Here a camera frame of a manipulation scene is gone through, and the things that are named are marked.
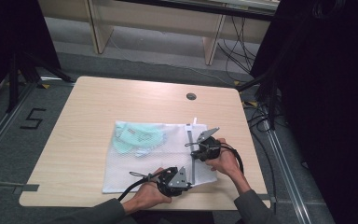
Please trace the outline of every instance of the hand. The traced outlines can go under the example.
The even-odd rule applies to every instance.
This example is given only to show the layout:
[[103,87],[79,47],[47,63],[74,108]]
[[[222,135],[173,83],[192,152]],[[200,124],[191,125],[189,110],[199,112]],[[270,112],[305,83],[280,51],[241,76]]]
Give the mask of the hand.
[[[219,138],[217,141],[219,141],[222,145],[226,145],[226,139],[224,138]],[[230,177],[241,172],[234,153],[226,148],[220,149],[220,156],[218,158],[213,160],[206,160],[205,163],[212,166],[212,171],[217,170],[218,172]]]
[[[155,173],[160,172],[161,170],[163,169],[158,168]],[[172,198],[169,198],[159,192],[155,182],[147,182],[139,188],[130,200],[123,203],[123,207],[126,215],[129,215],[139,210],[154,207],[160,203],[171,202]]]
[[[226,143],[226,139],[224,138],[219,138],[217,140],[222,145]],[[217,170],[224,175],[228,175],[237,188],[237,192],[239,194],[243,194],[251,189],[246,177],[240,170],[240,166],[237,164],[237,159],[235,158],[234,153],[230,150],[220,148],[219,157],[213,160],[206,160],[205,163],[212,166],[212,171]]]

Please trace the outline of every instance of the mesh laundry bag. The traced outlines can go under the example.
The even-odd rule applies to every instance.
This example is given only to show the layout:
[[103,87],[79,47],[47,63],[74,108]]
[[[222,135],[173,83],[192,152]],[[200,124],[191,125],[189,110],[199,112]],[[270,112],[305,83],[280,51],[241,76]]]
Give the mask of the mesh laundry bag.
[[123,192],[140,179],[130,172],[147,175],[159,167],[185,167],[187,181],[193,186],[215,181],[216,174],[211,167],[191,158],[191,151],[198,147],[185,147],[206,130],[203,124],[117,121],[106,156],[103,193]]

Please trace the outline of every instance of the wooden table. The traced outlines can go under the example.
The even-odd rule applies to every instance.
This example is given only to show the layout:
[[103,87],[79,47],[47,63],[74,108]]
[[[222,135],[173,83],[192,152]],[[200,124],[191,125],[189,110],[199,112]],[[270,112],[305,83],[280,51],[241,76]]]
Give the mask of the wooden table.
[[[196,100],[188,100],[188,93]],[[237,91],[226,88],[81,77],[72,90],[28,184],[23,206],[89,207],[117,198],[102,194],[105,158],[116,120],[150,123],[198,123],[220,127],[213,136],[225,137],[243,160],[252,188],[266,194],[255,147]],[[155,209],[236,210],[238,197],[231,180],[201,185]]]

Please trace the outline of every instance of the metal bracket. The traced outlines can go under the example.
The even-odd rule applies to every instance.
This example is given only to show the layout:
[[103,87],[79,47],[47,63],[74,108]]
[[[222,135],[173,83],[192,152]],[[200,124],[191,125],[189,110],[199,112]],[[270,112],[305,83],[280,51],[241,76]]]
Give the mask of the metal bracket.
[[180,170],[173,177],[168,186],[170,186],[170,188],[187,188],[185,167],[180,168]]
[[205,141],[207,138],[211,137],[212,134],[216,133],[217,131],[219,131],[219,127],[204,131],[200,134],[199,138],[197,138],[197,143],[201,143],[203,141]]

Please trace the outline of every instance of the gray carpet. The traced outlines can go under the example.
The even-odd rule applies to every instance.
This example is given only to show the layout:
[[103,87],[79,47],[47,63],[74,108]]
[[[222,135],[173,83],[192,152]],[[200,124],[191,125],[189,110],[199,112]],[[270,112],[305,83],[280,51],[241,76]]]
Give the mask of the gray carpet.
[[[166,65],[150,65],[146,63],[132,63],[128,61],[104,59],[90,56],[79,56],[59,53],[62,71],[71,77],[82,75],[96,77],[115,77],[126,79],[150,80],[160,82],[184,83],[204,86],[232,87],[233,80],[224,71],[198,70],[201,73],[212,75],[208,77],[189,69],[175,68]],[[42,76],[50,73],[39,69]],[[249,79],[241,74],[231,74],[235,78]],[[5,114],[7,107],[8,86],[0,91],[0,118]],[[34,89],[20,114],[15,118],[4,139],[0,143],[0,181],[26,183],[34,166],[46,144],[49,134],[59,117],[72,87],[64,85],[50,85],[48,89]],[[254,101],[256,87],[241,95],[244,101]],[[33,126],[35,121],[26,120],[33,108],[44,108],[46,111],[36,111],[34,115],[43,121],[38,129],[26,130],[21,126]],[[257,116],[253,109],[245,110],[247,119]],[[311,220],[314,223],[334,223],[323,198],[314,183],[312,176],[301,166],[301,154],[293,139],[290,128],[284,121],[284,116],[277,117],[277,134],[280,137],[282,148],[302,193]],[[295,210],[291,204],[286,186],[282,180],[281,171],[275,160],[266,133],[252,128],[265,150],[254,138],[256,153],[260,161],[268,193],[273,194],[273,185],[276,186],[276,214],[282,223],[298,223]],[[0,223],[37,223],[49,218],[73,212],[79,208],[60,207],[22,207],[19,205],[20,195],[13,194],[13,188],[0,187]],[[237,211],[213,212],[215,223],[235,223],[239,219]]]

